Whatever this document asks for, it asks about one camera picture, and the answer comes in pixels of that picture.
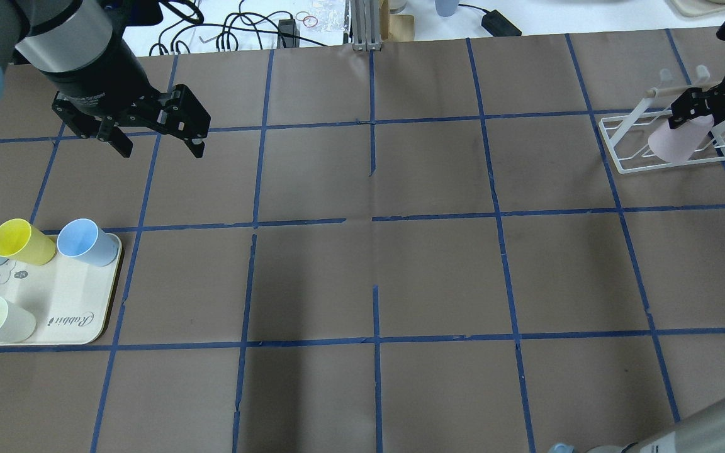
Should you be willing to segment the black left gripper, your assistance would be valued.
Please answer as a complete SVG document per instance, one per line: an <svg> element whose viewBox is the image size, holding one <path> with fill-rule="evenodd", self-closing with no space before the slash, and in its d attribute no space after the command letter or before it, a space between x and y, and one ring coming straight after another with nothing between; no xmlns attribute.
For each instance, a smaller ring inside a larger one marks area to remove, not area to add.
<svg viewBox="0 0 725 453"><path fill-rule="evenodd" d="M103 54L81 68L43 74L70 103L52 104L52 111L77 137L108 143L129 158L133 143L115 125L118 121L178 138L193 157L203 157L211 123L207 109L187 85L175 85L169 92L150 85L122 38L112 38Z"/></svg>

